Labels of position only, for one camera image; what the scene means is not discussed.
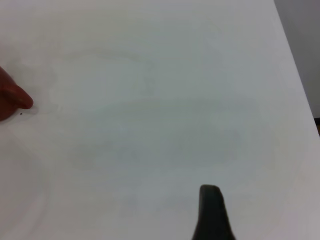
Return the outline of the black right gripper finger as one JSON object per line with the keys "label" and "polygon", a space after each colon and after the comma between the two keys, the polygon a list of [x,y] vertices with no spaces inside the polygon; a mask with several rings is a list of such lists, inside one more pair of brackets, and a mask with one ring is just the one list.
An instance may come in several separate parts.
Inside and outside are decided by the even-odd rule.
{"label": "black right gripper finger", "polygon": [[224,197],[219,187],[204,184],[199,189],[198,220],[193,240],[235,240]]}

